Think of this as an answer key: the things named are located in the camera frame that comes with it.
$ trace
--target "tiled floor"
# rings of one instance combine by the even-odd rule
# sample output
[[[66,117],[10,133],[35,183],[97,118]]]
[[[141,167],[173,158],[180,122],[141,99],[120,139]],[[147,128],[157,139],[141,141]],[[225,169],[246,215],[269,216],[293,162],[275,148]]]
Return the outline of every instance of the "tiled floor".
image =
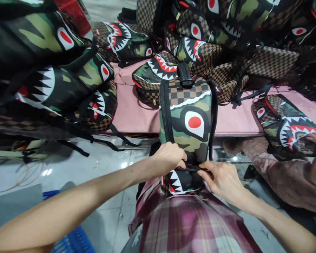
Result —
[[[28,186],[40,183],[44,192],[61,189],[64,185],[79,185],[95,177],[124,168],[149,155],[148,149],[114,152],[108,147],[89,142],[79,142],[78,146],[91,155],[83,157],[78,152],[71,152],[66,147],[52,147],[54,155],[39,167],[32,168],[30,171],[34,173],[31,173],[30,178],[24,184],[35,179]],[[224,151],[216,149],[215,159],[222,160],[223,157]],[[230,161],[239,163],[240,175],[244,174],[245,168],[249,164],[248,159],[240,155],[231,158]],[[0,191],[16,184],[19,175],[24,170],[24,168],[18,169],[18,167],[19,165],[13,162],[0,166]],[[18,189],[21,187],[16,187],[8,192]],[[127,225],[135,214],[136,193],[137,186],[133,186],[117,194],[100,206],[83,223],[83,228],[96,252],[119,253],[122,250],[129,238]],[[246,226],[263,252],[285,252],[260,221],[232,208],[244,218]]]

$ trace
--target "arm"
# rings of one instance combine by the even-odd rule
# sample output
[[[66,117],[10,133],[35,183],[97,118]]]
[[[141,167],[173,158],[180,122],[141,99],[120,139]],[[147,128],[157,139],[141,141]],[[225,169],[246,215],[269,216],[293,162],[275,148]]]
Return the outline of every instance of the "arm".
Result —
[[[234,165],[207,161],[200,167],[213,173],[214,180],[205,171],[198,172],[206,180],[213,193],[258,218],[288,253],[316,253],[316,237],[300,224],[245,189],[238,178]]]
[[[50,245],[81,224],[122,190],[185,168],[187,156],[177,144],[163,144],[151,157],[58,194],[0,228],[0,252],[50,252]]]

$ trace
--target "white teeth graphic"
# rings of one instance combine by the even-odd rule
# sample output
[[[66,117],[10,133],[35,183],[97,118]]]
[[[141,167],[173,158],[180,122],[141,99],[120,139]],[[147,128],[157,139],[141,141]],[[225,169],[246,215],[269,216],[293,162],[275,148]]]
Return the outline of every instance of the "white teeth graphic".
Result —
[[[225,30],[226,30],[229,34],[231,34],[231,35],[233,35],[233,36],[235,36],[235,37],[240,38],[241,32],[240,32],[239,29],[237,29],[236,31],[234,31],[234,27],[231,28],[230,25],[227,25],[227,22],[226,22],[226,21],[221,22],[221,24],[222,24],[222,26],[225,28]]]

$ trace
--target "brown checkered backpack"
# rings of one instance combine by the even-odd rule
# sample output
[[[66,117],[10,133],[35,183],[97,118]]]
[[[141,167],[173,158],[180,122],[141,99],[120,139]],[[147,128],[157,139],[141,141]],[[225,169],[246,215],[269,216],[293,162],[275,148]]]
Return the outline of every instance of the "brown checkered backpack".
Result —
[[[316,132],[316,124],[285,96],[259,99],[253,111],[270,143],[268,152],[278,160],[316,156],[316,143],[305,138]]]

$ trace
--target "pink pants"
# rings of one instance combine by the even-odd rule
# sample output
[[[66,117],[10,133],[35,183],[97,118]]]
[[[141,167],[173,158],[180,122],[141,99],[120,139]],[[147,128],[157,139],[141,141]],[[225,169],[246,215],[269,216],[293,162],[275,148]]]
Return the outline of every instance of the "pink pants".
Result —
[[[243,142],[243,151],[275,193],[286,203],[316,212],[316,185],[310,181],[311,163],[280,162],[267,153],[268,141],[256,137]]]

